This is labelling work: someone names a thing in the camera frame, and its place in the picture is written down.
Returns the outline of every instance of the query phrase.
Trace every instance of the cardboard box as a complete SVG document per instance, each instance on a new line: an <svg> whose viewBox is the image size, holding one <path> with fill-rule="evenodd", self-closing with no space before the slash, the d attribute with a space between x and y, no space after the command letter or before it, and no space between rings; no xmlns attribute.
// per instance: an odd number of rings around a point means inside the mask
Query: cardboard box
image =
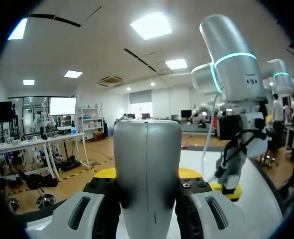
<svg viewBox="0 0 294 239"><path fill-rule="evenodd" d="M93 141L100 141L103 139L103 134L100 131L93 132Z"/></svg>

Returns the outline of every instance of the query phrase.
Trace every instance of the yellow tape line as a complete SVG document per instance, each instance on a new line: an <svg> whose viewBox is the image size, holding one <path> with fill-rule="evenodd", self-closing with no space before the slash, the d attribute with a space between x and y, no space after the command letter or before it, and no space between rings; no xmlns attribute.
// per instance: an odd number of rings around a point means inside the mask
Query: yellow tape line
<svg viewBox="0 0 294 239"><path fill-rule="evenodd" d="M74 174L72 174L72 175L70 175L70 176L68 176L68 177L62 178L61 181L66 180L66 179L69 179L69 178L72 178L72 177L75 177L75 176L80 175L80 174L82 174L82 173L84 173L84 172L86 172L86 171L89 171L89 170L93 170L95 173L97 173L95 167L100 166L100 165L102 165L102 164L104 164L104 163L107 163L107 162L109 162L109 161L111 161L111 160L113 160L113 158L110 158L110 159L108 159L108 160L106 160L106 161L104 161L104 162L100 162L100 163L94 165L94 166L91 167L91 168L88 168L88 169L82 170L82 171L80 171L80 172L78 172L78 173L74 173ZM21 190L21 191L12 192L12 193L7 193L7 195L13 195L13 194L17 194L17 193L23 193L23 192L27 192L27 191L30 191L30 189L25 189L25 190Z"/></svg>

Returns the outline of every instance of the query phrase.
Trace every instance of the monitor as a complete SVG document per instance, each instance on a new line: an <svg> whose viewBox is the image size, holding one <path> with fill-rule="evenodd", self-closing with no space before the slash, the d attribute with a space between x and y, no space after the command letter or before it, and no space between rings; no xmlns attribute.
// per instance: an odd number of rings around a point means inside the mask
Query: monitor
<svg viewBox="0 0 294 239"><path fill-rule="evenodd" d="M127 118L129 118L129 119L135 119L135 114L127 114Z"/></svg>
<svg viewBox="0 0 294 239"><path fill-rule="evenodd" d="M143 120L147 120L148 118L150 118L149 113L142 114L142 119L143 119Z"/></svg>
<svg viewBox="0 0 294 239"><path fill-rule="evenodd" d="M191 110L181 111L181 117L182 118L189 118L190 116L191 116Z"/></svg>
<svg viewBox="0 0 294 239"><path fill-rule="evenodd" d="M0 123L12 121L12 101L0 102Z"/></svg>
<svg viewBox="0 0 294 239"><path fill-rule="evenodd" d="M76 98L51 97L49 104L50 116L74 115L76 111Z"/></svg>

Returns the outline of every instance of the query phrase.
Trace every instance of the black screen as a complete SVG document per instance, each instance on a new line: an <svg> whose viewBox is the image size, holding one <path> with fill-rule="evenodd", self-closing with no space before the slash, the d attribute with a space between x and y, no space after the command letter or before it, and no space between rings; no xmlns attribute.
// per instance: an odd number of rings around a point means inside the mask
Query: black screen
<svg viewBox="0 0 294 239"><path fill-rule="evenodd" d="M189 118L191 116L191 110L181 111L182 118Z"/></svg>
<svg viewBox="0 0 294 239"><path fill-rule="evenodd" d="M127 118L133 118L133 119L135 119L135 114L127 114Z"/></svg>
<svg viewBox="0 0 294 239"><path fill-rule="evenodd" d="M12 101L0 102L0 123L12 120Z"/></svg>
<svg viewBox="0 0 294 239"><path fill-rule="evenodd" d="M146 120L146 119L148 119L148 118L150 118L149 113L147 113L147 114L142 114L142 119L143 119L143 120Z"/></svg>

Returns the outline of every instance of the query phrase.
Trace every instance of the ceiling vent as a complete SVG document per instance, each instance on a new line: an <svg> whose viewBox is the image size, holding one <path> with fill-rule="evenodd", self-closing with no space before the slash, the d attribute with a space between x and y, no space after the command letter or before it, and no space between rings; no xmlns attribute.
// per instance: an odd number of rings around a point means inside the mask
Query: ceiling vent
<svg viewBox="0 0 294 239"><path fill-rule="evenodd" d="M122 83L123 83L122 78L120 78L118 76L108 76L108 77L101 79L98 82L98 85L103 86L103 87L114 87L114 86L118 86Z"/></svg>

